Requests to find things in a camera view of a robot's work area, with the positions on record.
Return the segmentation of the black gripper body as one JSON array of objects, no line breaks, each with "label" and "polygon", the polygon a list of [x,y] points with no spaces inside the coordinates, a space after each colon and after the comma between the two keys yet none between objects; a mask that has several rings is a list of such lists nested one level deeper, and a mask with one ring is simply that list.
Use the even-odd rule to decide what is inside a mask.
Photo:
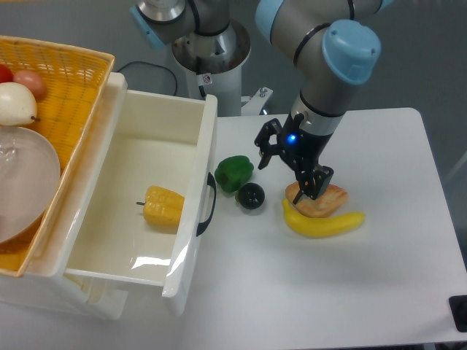
[{"label": "black gripper body", "polygon": [[278,144],[282,147],[281,159],[293,170],[299,182],[329,182],[333,169],[319,164],[319,158],[332,134],[321,136],[299,128],[304,121],[302,113],[287,116]]}]

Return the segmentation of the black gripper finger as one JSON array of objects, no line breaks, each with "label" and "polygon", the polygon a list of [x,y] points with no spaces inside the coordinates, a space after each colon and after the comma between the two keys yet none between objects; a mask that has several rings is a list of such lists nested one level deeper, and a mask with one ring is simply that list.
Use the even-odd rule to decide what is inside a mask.
[{"label": "black gripper finger", "polygon": [[299,190],[293,199],[297,204],[302,196],[317,200],[325,193],[333,177],[333,169],[317,164],[313,169],[296,171]]},{"label": "black gripper finger", "polygon": [[254,140],[255,146],[259,148],[260,162],[258,169],[264,169],[270,162],[271,158],[278,154],[279,146],[271,144],[272,136],[278,136],[282,132],[282,126],[277,118],[265,122],[258,132]]}]

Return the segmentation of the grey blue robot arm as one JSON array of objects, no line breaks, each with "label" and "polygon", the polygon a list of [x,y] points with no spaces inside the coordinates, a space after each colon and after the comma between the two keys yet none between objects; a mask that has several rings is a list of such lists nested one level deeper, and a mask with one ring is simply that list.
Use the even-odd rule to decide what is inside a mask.
[{"label": "grey blue robot arm", "polygon": [[[284,123],[267,122],[255,144],[261,168],[281,157],[299,184],[298,197],[323,195],[333,170],[319,163],[325,145],[381,52],[378,36],[361,20],[386,1],[260,1],[258,30],[305,76]],[[245,28],[227,1],[139,1],[130,9],[154,48],[170,47],[191,98],[217,97],[224,116],[242,108],[242,67],[251,51]]]}]

